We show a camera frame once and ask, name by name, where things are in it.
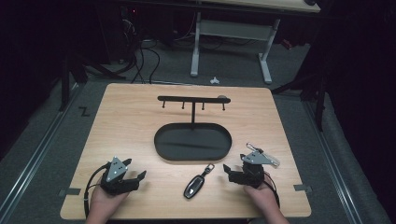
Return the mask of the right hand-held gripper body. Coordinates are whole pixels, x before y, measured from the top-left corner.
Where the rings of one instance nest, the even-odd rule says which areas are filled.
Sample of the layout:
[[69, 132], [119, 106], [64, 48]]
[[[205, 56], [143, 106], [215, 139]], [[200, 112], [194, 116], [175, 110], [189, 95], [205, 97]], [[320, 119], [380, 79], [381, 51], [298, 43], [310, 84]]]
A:
[[242, 171], [231, 171], [228, 179], [230, 182], [251, 186], [256, 189], [264, 182], [264, 169], [262, 166], [263, 164], [250, 164], [242, 161]]

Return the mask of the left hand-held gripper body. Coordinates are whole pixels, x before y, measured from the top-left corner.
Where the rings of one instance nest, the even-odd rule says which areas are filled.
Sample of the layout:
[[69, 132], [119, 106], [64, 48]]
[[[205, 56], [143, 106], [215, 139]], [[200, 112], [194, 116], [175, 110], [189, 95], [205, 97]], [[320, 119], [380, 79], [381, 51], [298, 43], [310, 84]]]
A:
[[118, 157], [114, 157], [102, 175], [100, 187], [110, 195], [138, 190], [139, 184], [134, 184], [132, 179], [124, 179], [127, 171], [128, 166], [125, 166]]

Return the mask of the black car key fob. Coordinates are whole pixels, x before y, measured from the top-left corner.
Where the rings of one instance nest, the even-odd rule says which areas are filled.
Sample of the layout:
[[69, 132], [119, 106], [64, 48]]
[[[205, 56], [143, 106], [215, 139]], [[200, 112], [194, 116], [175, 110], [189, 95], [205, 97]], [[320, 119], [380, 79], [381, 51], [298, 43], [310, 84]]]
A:
[[205, 176], [210, 174], [211, 171], [215, 168], [213, 163], [209, 163], [204, 171], [200, 175], [196, 175], [184, 189], [183, 196], [186, 199], [193, 198], [202, 188], [205, 183]]

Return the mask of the black key rack with tray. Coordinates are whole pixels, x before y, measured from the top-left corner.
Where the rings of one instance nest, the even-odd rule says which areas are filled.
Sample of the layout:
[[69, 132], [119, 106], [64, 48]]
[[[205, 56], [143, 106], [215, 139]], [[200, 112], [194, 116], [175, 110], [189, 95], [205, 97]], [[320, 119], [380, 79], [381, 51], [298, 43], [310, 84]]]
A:
[[166, 102], [191, 103], [191, 121], [163, 125], [154, 135], [157, 153], [168, 161], [217, 161], [231, 149], [233, 139], [229, 131], [217, 123], [196, 122], [196, 105], [205, 109], [207, 104], [218, 104], [225, 110], [231, 99], [207, 97], [166, 96], [157, 97], [165, 107]]

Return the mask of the person's right hand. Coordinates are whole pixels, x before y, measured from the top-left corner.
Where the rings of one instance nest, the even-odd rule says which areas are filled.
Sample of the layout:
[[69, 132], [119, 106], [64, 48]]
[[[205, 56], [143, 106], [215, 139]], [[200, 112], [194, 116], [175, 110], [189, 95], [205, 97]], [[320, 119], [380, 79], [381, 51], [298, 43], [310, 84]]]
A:
[[245, 193], [265, 217], [270, 217], [279, 210], [273, 188], [274, 185], [268, 174], [264, 175], [264, 182], [256, 189], [251, 186], [243, 187]]

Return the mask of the person's left hand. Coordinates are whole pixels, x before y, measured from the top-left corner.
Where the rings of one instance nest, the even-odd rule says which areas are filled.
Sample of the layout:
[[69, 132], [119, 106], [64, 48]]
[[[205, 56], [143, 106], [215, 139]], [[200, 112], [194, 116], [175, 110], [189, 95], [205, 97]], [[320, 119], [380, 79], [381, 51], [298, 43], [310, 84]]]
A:
[[91, 196], [89, 215], [107, 217], [108, 220], [116, 213], [122, 202], [129, 196], [129, 192], [120, 195], [110, 195], [100, 186], [94, 188]]

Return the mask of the black metal stand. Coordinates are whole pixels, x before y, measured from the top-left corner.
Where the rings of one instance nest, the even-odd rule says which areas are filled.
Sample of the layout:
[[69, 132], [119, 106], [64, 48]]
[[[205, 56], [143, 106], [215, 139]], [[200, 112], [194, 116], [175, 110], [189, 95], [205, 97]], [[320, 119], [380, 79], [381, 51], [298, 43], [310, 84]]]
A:
[[272, 94], [280, 94], [287, 90], [301, 90], [302, 101], [316, 101], [314, 120], [317, 128], [322, 132], [322, 116], [327, 83], [325, 65], [319, 63], [303, 62], [295, 79], [285, 85], [271, 90]]
[[88, 65], [92, 67], [94, 70], [100, 72], [102, 75], [106, 77], [114, 78], [114, 79], [124, 79], [124, 77], [118, 75], [116, 72], [112, 72], [101, 64], [96, 63], [95, 61], [84, 57], [81, 54], [75, 52], [69, 52], [64, 56], [63, 59], [63, 71], [61, 75], [61, 83], [62, 83], [62, 98], [61, 98], [61, 111], [65, 111], [66, 107], [70, 101], [70, 77], [72, 76], [77, 84], [86, 84], [88, 81], [88, 75], [84, 69], [84, 66]]

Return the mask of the metal floor rail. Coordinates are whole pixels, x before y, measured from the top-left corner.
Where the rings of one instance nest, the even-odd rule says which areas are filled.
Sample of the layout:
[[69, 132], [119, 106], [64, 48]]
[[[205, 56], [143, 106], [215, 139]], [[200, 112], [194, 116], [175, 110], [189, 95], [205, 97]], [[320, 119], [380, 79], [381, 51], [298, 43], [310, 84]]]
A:
[[70, 99], [61, 106], [61, 88], [30, 119], [16, 143], [0, 162], [0, 224], [7, 224], [25, 190], [44, 160], [54, 136], [84, 84], [73, 84]]
[[315, 111], [313, 106], [307, 102], [302, 102], [302, 105], [316, 133], [322, 154], [324, 156], [325, 164], [337, 192], [339, 201], [344, 208], [349, 224], [362, 224], [361, 215], [352, 199], [350, 190], [347, 187], [347, 184], [340, 172], [340, 169], [338, 168], [336, 160], [331, 152], [329, 143], [323, 131], [321, 131], [316, 124]]

